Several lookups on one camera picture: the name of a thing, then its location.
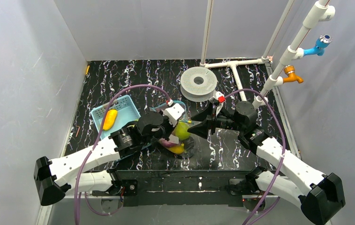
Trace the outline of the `light blue plastic basket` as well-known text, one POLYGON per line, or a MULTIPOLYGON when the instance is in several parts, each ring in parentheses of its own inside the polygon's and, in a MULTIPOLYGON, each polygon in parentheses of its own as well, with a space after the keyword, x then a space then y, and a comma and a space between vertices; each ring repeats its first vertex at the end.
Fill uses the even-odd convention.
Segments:
MULTIPOLYGON (((107 106, 108 103, 105 103, 91 110, 91 116, 98 132, 100 132, 101 122, 107 106)), ((117 98, 111 105, 110 110, 111 109, 118 111, 116 121, 109 130, 101 132, 100 139, 108 137, 112 132, 119 130, 128 122, 138 120, 141 116, 129 95, 124 95, 117 98)))

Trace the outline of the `clear zip top bag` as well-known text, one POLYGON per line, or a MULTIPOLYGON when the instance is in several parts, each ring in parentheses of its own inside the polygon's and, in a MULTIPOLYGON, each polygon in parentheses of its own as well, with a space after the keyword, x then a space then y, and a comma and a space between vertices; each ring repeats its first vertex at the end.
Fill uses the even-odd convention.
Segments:
POLYGON ((190 158, 196 151, 196 141, 192 134, 187 131, 191 121, 187 118, 186 105, 181 101, 175 101, 174 103, 179 105, 179 109, 183 110, 183 116, 179 119, 169 140, 160 139, 156 142, 156 145, 163 147, 180 158, 190 158))

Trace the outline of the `green toy pear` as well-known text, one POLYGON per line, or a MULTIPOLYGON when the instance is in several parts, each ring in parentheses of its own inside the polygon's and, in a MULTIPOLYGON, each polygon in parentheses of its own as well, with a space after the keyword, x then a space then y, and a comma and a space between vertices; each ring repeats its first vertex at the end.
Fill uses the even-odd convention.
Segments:
POLYGON ((188 129, 189 125, 187 123, 179 121, 172 134, 178 137, 180 140, 185 140, 191 136, 191 133, 188 132, 188 129))

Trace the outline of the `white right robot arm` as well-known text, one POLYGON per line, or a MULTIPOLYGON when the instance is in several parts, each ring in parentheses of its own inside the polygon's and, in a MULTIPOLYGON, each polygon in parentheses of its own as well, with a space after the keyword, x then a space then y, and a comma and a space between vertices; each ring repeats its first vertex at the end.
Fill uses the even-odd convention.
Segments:
POLYGON ((341 178, 331 173, 316 170, 288 150, 283 150, 278 140, 257 124, 257 112, 253 105, 241 101, 234 113, 210 103, 208 107, 192 117, 198 124, 188 132, 206 139, 216 128, 238 131, 240 144, 257 155, 278 166, 286 178, 277 177, 270 190, 301 209, 304 216, 316 225, 324 225, 346 205, 341 178))

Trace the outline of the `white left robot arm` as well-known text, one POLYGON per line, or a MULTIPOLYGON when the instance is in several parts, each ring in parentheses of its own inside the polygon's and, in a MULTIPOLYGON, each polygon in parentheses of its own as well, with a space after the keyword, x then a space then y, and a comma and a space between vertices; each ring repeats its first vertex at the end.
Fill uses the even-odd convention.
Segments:
POLYGON ((159 139, 168 139, 185 112, 175 106, 160 112, 148 112, 137 121, 66 157, 36 160, 34 181, 42 206, 55 204, 70 192, 112 192, 137 187, 132 180, 122 180, 115 170, 91 172, 112 161, 120 161, 159 139))

